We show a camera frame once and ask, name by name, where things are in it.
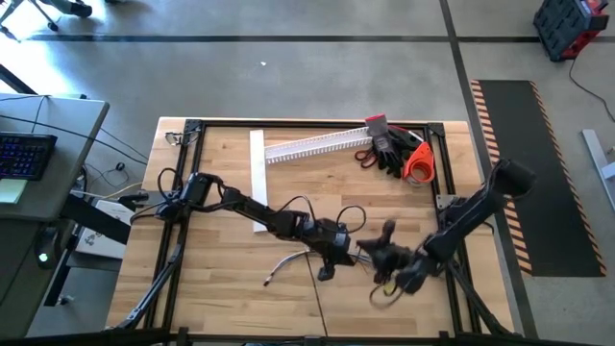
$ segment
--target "wooden tabletop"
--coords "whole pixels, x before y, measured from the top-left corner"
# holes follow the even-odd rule
[[[180,132],[184,122],[184,118],[160,119],[143,188],[156,190],[159,172],[175,166],[179,148],[168,145],[164,133]],[[457,194],[469,196],[480,187],[480,175],[468,126],[465,122],[444,125]],[[219,175],[226,185],[247,195],[251,193],[250,130],[254,129],[208,127],[200,168]],[[265,145],[337,131],[268,128],[264,130]],[[269,205],[276,209],[296,195],[306,195],[317,217],[332,219],[345,206],[361,205],[368,220],[352,235],[353,242],[378,236],[384,220],[396,218],[393,240],[413,248],[435,231],[430,188],[413,187],[386,176],[376,167],[359,168],[353,158],[355,150],[268,165]],[[191,156],[192,150],[188,151],[188,162]],[[436,160],[436,164],[441,167],[441,161]],[[165,176],[163,185],[170,186],[171,178]],[[218,202],[215,197],[211,194],[208,203]],[[302,201],[290,207],[308,210]],[[349,211],[342,221],[352,228],[360,223],[360,214]],[[162,222],[153,218],[140,219],[133,226],[111,303],[109,326],[126,317],[152,282],[161,232]],[[475,230],[466,238],[466,244],[477,292],[500,322],[512,330],[490,230]],[[360,265],[336,266],[332,280],[319,282],[316,274],[322,260],[310,258],[308,263],[300,258],[279,271],[269,286],[262,285],[280,259],[303,249],[300,243],[280,241],[267,233],[254,234],[252,221],[236,213],[193,213],[172,330],[189,327],[191,334],[382,337],[436,337],[439,331],[453,330],[446,284],[441,278],[428,278],[417,294],[402,297],[389,309],[370,305],[373,270]],[[164,300],[159,301],[157,325],[161,324]],[[462,321],[469,330],[464,302],[460,299]]]

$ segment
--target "black glove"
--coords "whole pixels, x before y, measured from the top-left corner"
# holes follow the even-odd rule
[[[411,135],[407,130],[402,128],[389,126],[388,133],[393,139],[395,150],[397,150],[406,161],[410,158],[410,154],[421,145],[421,141],[417,137]]]
[[[386,174],[402,178],[404,161],[393,145],[384,114],[365,119],[365,124],[367,124],[367,134],[372,137],[372,148],[378,158],[378,169],[387,168]]]

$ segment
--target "keyboard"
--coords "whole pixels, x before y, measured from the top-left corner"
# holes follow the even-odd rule
[[[51,135],[0,132],[0,179],[40,180],[57,139]]]

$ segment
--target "concrete floor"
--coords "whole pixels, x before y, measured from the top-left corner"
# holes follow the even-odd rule
[[[45,9],[60,19],[65,35],[447,35],[435,0],[150,0],[113,7],[102,0],[88,3],[94,7],[91,20]],[[535,36],[531,19],[538,0],[449,3],[459,36]],[[28,9],[29,4],[22,8],[7,26],[22,37],[43,37],[21,43],[0,38],[2,63],[38,93],[84,93],[108,101],[111,110],[104,128],[145,154],[160,116],[361,118],[385,112],[394,119],[468,119],[446,41],[50,41],[53,33],[46,30],[42,17]],[[605,34],[615,35],[615,25]],[[461,43],[460,49],[471,79],[537,83],[606,266],[613,270],[615,234],[609,226],[615,213],[579,131],[596,129],[603,147],[610,147],[615,145],[611,135],[615,123],[598,101],[568,81],[570,63],[550,62],[539,44]],[[582,53],[575,71],[582,84],[613,108],[614,54],[614,43],[594,43]],[[99,137],[112,142],[104,134]],[[94,145],[87,161],[106,170],[124,159]],[[138,182],[143,167],[125,162],[131,182]],[[108,193],[113,187],[99,183],[94,191]],[[114,281],[109,273],[71,273],[65,292],[76,296],[78,303],[41,309],[30,335],[100,330]],[[540,337],[612,344],[612,275],[524,278],[524,282]]]

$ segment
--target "yellow sticky note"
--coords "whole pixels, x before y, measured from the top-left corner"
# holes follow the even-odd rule
[[[17,204],[28,181],[17,179],[0,180],[0,203]]]

